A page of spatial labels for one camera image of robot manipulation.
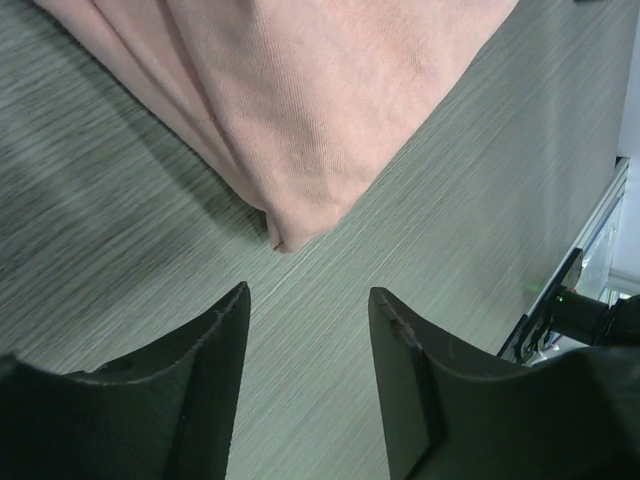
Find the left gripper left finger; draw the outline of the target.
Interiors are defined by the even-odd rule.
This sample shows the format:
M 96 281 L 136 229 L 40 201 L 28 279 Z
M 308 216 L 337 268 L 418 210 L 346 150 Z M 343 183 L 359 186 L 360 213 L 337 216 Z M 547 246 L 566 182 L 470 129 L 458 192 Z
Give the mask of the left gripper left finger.
M 5 479 L 222 479 L 241 385 L 250 290 L 98 369 L 1 359 Z

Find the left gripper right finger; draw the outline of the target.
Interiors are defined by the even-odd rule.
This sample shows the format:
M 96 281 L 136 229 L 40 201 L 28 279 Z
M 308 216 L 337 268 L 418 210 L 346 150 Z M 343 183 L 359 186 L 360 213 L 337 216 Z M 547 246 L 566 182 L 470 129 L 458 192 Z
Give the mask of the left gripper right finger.
M 369 328 L 394 479 L 635 479 L 639 352 L 533 367 L 488 354 L 373 288 Z

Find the pink printed t shirt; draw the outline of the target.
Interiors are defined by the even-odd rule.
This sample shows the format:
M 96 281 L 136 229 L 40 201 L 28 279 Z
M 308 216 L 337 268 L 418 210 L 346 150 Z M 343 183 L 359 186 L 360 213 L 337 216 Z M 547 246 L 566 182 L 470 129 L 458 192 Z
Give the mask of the pink printed t shirt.
M 332 229 L 515 8 L 503 1 L 46 1 L 300 250 Z

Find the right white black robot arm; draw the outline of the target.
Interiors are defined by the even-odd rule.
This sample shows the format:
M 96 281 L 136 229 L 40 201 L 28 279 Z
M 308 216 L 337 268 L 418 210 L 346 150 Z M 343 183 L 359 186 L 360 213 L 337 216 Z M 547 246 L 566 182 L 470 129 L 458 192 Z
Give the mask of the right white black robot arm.
M 608 305 L 561 289 L 549 303 L 546 319 L 553 331 L 588 346 L 638 347 L 639 309 L 638 295 Z

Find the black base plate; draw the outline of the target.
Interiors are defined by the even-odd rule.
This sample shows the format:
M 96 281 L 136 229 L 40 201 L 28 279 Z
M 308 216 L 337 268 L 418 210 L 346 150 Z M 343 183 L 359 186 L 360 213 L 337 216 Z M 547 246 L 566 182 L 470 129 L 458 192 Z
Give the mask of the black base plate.
M 527 365 L 551 343 L 551 320 L 547 310 L 561 289 L 572 290 L 582 272 L 584 252 L 574 248 L 549 282 L 537 303 L 523 314 L 497 356 L 518 365 Z

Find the aluminium frame rail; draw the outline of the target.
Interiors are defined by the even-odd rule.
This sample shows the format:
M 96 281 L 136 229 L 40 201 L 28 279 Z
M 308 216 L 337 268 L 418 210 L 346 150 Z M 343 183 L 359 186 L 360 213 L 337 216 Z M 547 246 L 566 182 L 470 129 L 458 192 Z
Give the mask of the aluminium frame rail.
M 583 296 L 605 302 L 611 298 L 611 291 L 621 292 L 620 287 L 609 286 L 609 277 L 628 167 L 627 157 L 616 159 L 613 180 L 560 265 L 541 287 L 534 288 L 534 302 L 524 312 L 522 320 L 533 315 L 546 290 L 555 282 Z

